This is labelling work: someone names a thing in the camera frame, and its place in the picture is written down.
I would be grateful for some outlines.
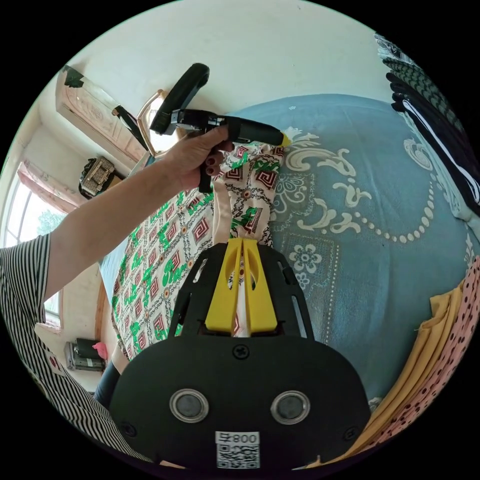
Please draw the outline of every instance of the pink object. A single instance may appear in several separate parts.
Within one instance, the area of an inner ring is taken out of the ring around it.
[[[107,346],[102,341],[99,341],[98,343],[96,343],[93,346],[93,348],[98,352],[98,354],[100,355],[100,358],[104,360],[108,360],[109,353],[107,351]]]
[[[463,284],[462,301],[450,337],[429,377],[411,401],[393,416],[390,425],[373,438],[363,451],[400,433],[416,420],[447,384],[460,363],[480,320],[480,256],[469,268]]]

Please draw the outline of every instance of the curtain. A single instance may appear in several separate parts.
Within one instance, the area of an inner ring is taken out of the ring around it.
[[[24,159],[20,163],[17,175],[20,181],[35,195],[64,214],[73,212],[87,201],[79,192],[45,173],[29,160]]]

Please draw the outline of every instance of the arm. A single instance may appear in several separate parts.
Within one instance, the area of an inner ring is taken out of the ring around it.
[[[209,174],[223,160],[217,147],[226,144],[226,128],[178,142],[164,158],[89,200],[66,216],[50,236],[50,256],[45,299],[118,246],[143,220],[182,190],[200,181],[199,166],[207,157]]]

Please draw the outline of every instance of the wooden cabinet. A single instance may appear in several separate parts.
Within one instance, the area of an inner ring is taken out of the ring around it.
[[[66,86],[66,77],[66,71],[58,74],[55,95],[57,112],[131,170],[144,156],[145,149],[121,120],[112,114],[118,103],[85,77],[78,88]]]

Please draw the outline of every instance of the striped shirt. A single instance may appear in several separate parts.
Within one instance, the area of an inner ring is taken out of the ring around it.
[[[35,324],[45,322],[49,254],[50,235],[0,249],[0,311],[13,345],[33,380],[71,425],[111,449],[150,462],[129,447],[109,412],[70,376],[34,331]]]

